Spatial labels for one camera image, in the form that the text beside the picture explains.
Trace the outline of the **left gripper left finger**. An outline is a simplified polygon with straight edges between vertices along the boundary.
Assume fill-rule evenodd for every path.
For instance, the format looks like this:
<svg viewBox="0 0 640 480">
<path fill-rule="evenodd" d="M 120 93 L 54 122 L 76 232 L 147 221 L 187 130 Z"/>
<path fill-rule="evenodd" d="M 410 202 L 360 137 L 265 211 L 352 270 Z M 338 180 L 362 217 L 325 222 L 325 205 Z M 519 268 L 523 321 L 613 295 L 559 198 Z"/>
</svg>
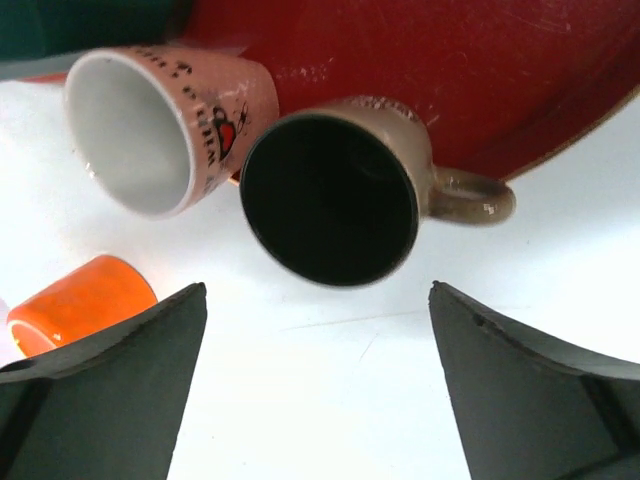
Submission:
<svg viewBox="0 0 640 480">
<path fill-rule="evenodd" d="M 206 322 L 206 287 L 194 283 L 2 367 L 2 478 L 166 478 Z"/>
</svg>

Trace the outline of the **dark green mug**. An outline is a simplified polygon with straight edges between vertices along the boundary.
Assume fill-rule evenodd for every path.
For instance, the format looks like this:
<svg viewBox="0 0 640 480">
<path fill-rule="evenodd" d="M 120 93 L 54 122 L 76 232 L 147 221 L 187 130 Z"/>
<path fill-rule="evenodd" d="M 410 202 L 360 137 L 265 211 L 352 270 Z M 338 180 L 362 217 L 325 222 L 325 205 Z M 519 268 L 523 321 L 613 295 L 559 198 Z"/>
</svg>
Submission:
<svg viewBox="0 0 640 480">
<path fill-rule="evenodd" d="M 2 0 L 1 60 L 35 60 L 179 36 L 193 9 L 183 0 Z"/>
</svg>

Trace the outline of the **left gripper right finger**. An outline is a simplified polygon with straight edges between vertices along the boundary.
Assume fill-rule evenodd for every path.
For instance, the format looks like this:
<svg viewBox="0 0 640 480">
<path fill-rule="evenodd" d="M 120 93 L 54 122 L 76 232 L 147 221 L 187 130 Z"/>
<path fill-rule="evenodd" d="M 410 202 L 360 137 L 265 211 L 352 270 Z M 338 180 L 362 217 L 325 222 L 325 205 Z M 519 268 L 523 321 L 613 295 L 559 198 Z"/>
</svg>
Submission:
<svg viewBox="0 0 640 480">
<path fill-rule="evenodd" d="M 435 282 L 429 312 L 474 479 L 636 479 L 639 366 Z"/>
</svg>

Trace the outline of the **large orange mug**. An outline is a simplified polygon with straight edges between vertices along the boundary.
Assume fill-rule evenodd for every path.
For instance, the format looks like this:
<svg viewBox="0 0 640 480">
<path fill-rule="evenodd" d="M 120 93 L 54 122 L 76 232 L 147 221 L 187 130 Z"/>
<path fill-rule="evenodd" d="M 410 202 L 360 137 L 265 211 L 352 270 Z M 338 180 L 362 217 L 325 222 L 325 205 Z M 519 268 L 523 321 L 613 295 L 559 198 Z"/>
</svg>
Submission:
<svg viewBox="0 0 640 480">
<path fill-rule="evenodd" d="M 146 311 L 157 303 L 129 263 L 100 255 L 8 313 L 6 324 L 27 357 L 66 346 Z"/>
</svg>

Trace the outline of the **brown patterned mug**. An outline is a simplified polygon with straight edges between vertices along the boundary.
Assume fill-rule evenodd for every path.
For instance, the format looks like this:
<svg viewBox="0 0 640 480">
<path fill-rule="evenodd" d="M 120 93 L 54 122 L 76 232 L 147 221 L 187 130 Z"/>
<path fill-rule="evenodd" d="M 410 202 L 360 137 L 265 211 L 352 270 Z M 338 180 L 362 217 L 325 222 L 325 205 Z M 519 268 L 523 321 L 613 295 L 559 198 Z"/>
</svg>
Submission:
<svg viewBox="0 0 640 480">
<path fill-rule="evenodd" d="M 249 151 L 246 220 L 283 267 L 318 284 L 357 287 L 397 270 L 421 221 L 487 226 L 516 198 L 503 182 L 438 167 L 425 124 L 405 104 L 353 96 L 289 114 Z"/>
</svg>

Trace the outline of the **salmon pink printed mug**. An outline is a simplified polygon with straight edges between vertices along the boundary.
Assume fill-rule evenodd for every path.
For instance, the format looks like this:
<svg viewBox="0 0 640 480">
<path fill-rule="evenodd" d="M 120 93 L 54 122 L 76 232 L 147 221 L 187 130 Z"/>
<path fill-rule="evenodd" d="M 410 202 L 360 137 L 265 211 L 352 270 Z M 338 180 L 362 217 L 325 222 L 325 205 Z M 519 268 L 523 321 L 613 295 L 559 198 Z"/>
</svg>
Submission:
<svg viewBox="0 0 640 480">
<path fill-rule="evenodd" d="M 90 177 L 153 219 L 182 213 L 239 172 L 280 115 L 262 64 L 172 46 L 82 55 L 66 77 L 64 106 Z"/>
</svg>

